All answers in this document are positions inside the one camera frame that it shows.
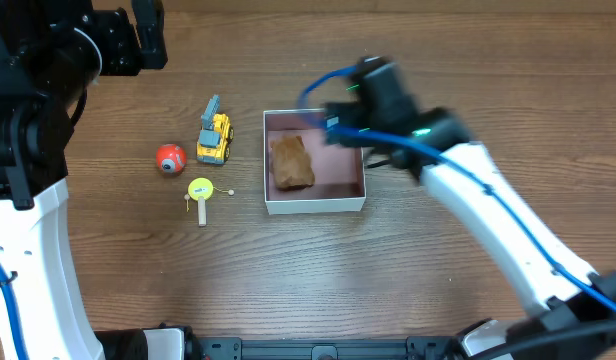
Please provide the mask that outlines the red ball with eye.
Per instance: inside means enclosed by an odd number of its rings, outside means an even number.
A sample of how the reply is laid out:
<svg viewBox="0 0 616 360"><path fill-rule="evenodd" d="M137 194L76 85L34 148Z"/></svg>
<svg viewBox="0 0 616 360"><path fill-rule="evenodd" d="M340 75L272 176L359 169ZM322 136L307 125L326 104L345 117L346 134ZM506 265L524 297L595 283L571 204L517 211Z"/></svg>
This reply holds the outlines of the red ball with eye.
<svg viewBox="0 0 616 360"><path fill-rule="evenodd" d="M165 174L179 174L186 167L187 156L179 145L161 145L156 151L156 164Z"/></svg>

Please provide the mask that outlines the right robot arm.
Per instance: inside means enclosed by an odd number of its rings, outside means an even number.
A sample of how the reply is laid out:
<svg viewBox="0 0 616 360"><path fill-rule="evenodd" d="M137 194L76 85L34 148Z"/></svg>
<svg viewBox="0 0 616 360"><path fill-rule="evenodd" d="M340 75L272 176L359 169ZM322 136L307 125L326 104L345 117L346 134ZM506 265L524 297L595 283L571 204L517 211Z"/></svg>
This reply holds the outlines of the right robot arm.
<svg viewBox="0 0 616 360"><path fill-rule="evenodd" d="M598 273L516 193L486 146L450 110L421 110L384 57L335 71L351 102L329 103L326 140L366 148L412 174L474 236L513 287L525 318L485 320L450 359L594 359L616 346L616 272Z"/></svg>

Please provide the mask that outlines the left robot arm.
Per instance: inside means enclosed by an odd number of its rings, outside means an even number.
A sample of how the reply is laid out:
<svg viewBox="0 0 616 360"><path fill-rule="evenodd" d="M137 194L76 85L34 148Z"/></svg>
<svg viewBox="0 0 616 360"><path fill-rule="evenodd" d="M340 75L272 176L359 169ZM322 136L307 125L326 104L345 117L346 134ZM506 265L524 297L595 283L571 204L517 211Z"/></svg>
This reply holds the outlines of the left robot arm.
<svg viewBox="0 0 616 360"><path fill-rule="evenodd" d="M68 236L65 149L102 76L166 65L164 8L0 1L0 340L8 359L197 359L187 326L94 330Z"/></svg>

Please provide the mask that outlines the yellow toy construction truck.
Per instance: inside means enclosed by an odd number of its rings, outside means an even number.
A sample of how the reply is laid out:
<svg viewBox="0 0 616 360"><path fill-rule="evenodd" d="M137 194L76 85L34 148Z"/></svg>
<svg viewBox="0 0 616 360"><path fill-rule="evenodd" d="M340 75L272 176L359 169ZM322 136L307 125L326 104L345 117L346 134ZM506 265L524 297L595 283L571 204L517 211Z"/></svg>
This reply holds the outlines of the yellow toy construction truck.
<svg viewBox="0 0 616 360"><path fill-rule="evenodd" d="M229 116L220 113L220 97L213 95L200 116L201 127L196 143L196 158L211 165L224 165L230 157L234 127Z"/></svg>

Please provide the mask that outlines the brown plush toy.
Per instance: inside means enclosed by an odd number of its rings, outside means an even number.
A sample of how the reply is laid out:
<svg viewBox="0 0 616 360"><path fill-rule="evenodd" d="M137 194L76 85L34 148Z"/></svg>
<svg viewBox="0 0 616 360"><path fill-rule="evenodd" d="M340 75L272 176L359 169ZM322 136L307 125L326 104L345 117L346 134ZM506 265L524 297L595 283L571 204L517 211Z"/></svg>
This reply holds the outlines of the brown plush toy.
<svg viewBox="0 0 616 360"><path fill-rule="evenodd" d="M273 180L277 189L290 191L315 184L312 158L300 135L284 135L273 140L270 147Z"/></svg>

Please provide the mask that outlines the yellow wooden rattle drum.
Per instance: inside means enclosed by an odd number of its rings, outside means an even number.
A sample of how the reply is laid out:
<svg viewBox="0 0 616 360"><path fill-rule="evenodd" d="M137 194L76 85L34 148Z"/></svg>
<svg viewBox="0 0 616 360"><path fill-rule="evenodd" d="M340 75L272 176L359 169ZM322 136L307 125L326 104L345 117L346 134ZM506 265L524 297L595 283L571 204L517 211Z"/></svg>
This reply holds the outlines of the yellow wooden rattle drum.
<svg viewBox="0 0 616 360"><path fill-rule="evenodd" d="M207 202L215 192L224 193L228 196L235 195L235 191L233 189L219 189L214 186L212 181L208 178L196 178L188 185L187 191L184 195L186 211L190 211L190 203L192 201L197 204L197 220L199 227L205 227L207 225Z"/></svg>

